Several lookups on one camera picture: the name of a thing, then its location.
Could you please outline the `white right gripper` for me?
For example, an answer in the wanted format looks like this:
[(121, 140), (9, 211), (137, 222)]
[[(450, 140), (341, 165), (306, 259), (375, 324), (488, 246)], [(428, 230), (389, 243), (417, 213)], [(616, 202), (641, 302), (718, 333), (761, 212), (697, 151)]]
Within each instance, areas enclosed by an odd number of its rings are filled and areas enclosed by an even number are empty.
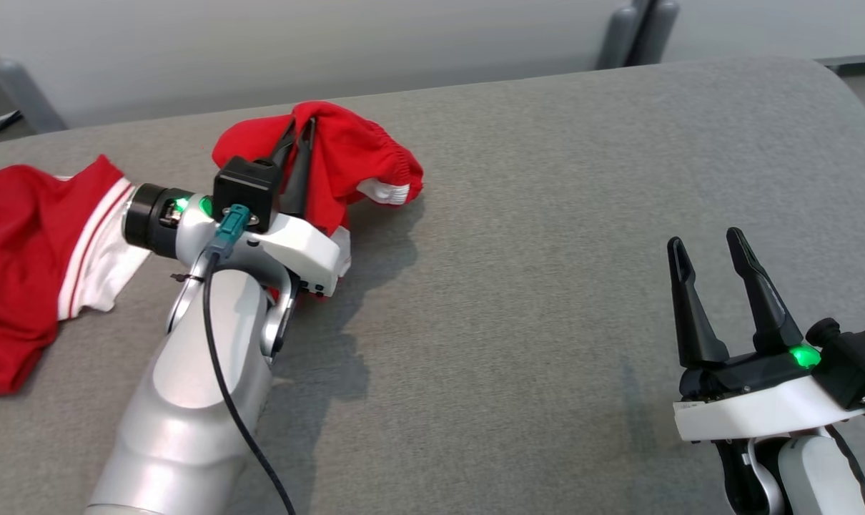
[(803, 343), (801, 330), (755, 255), (743, 231), (730, 227), (726, 240), (742, 278), (755, 323), (756, 353), (730, 358), (695, 288), (696, 271), (678, 237), (667, 244), (678, 355), (684, 368), (674, 420), (684, 442), (778, 436), (864, 415), (847, 408), (812, 376), (821, 362)]

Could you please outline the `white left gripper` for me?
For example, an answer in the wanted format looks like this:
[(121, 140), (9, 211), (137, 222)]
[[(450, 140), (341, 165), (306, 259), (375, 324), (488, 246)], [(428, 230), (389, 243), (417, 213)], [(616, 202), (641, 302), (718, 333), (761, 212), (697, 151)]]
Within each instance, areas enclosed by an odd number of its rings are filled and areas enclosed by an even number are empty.
[[(284, 167), (295, 149), (281, 195), (282, 214), (266, 232), (243, 232), (218, 268), (245, 271), (275, 289), (281, 288), (284, 277), (296, 276), (311, 293), (330, 297), (335, 292), (347, 261), (340, 245), (309, 222), (288, 216), (307, 212), (316, 124), (309, 117), (297, 137), (296, 121), (291, 117), (272, 150), (258, 159), (263, 166)], [(123, 235), (133, 247), (193, 268), (219, 225), (209, 206), (207, 196), (200, 193), (138, 186), (124, 209)]]

